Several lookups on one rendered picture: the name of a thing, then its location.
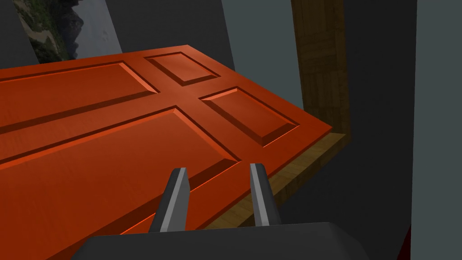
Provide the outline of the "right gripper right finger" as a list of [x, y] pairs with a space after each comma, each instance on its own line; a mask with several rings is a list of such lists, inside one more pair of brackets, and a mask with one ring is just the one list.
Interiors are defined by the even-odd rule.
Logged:
[[255, 226], [281, 225], [268, 175], [261, 163], [250, 164], [250, 188]]

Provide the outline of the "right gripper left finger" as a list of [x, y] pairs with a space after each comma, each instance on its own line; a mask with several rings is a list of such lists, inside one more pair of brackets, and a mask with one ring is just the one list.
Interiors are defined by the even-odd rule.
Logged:
[[185, 167], [175, 168], [171, 172], [163, 191], [149, 232], [184, 231], [189, 195], [190, 185], [187, 169]]

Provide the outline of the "orange panelled door leaf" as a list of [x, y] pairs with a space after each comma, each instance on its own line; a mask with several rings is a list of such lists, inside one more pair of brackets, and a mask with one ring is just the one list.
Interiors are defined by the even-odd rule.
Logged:
[[147, 231], [181, 167], [204, 228], [331, 129], [188, 45], [0, 70], [0, 260]]

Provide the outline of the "landscape picture on wall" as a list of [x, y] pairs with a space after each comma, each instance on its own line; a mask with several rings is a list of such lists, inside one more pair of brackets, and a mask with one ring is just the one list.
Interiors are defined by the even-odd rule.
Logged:
[[122, 52], [105, 0], [12, 0], [40, 64]]

